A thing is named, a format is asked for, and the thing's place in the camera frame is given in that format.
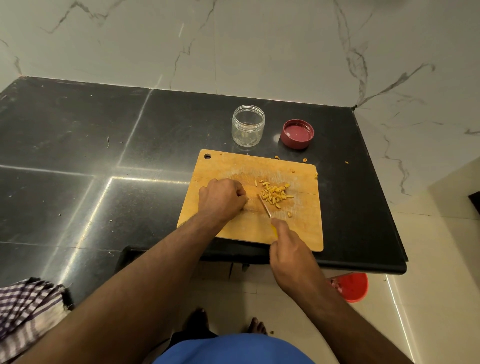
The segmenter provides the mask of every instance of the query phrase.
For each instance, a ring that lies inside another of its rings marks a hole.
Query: jar
[[[243,105],[235,110],[232,118],[232,137],[240,146],[255,146],[264,133],[265,114],[253,105]]]

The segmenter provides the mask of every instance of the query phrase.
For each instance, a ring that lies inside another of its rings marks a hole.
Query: knife
[[[262,198],[260,197],[259,194],[257,194],[257,197],[258,197],[258,199],[260,200],[260,202],[262,203],[262,206],[264,207],[264,209],[265,209],[265,211],[267,212],[268,216],[269,216],[270,218],[272,218],[272,214],[271,214],[270,211],[268,210],[267,205],[265,205],[265,202],[262,200]],[[278,234],[277,234],[277,231],[276,231],[276,229],[275,229],[275,226],[271,225],[271,227],[272,227],[273,233],[275,234],[275,237],[278,238]]]

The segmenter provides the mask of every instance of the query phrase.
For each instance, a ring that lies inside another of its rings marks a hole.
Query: cutting board
[[[241,182],[249,201],[217,237],[271,244],[276,237],[270,218],[256,195],[264,189],[259,181],[268,181],[270,186],[290,183],[286,192],[294,197],[280,201],[280,210],[267,203],[268,209],[273,217],[285,220],[311,250],[321,252],[324,239],[316,173],[317,168],[312,164],[203,149],[198,156],[177,226],[198,212],[200,187],[207,186],[213,178],[232,178]]]

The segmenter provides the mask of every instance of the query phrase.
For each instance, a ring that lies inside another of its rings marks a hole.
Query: forearm
[[[194,216],[95,291],[19,362],[142,360],[221,229]]]
[[[330,285],[297,301],[341,364],[412,363]]]

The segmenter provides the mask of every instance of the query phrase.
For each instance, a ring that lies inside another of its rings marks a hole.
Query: red bucket
[[[350,303],[360,302],[368,292],[368,277],[365,273],[352,273],[334,278],[332,286]]]

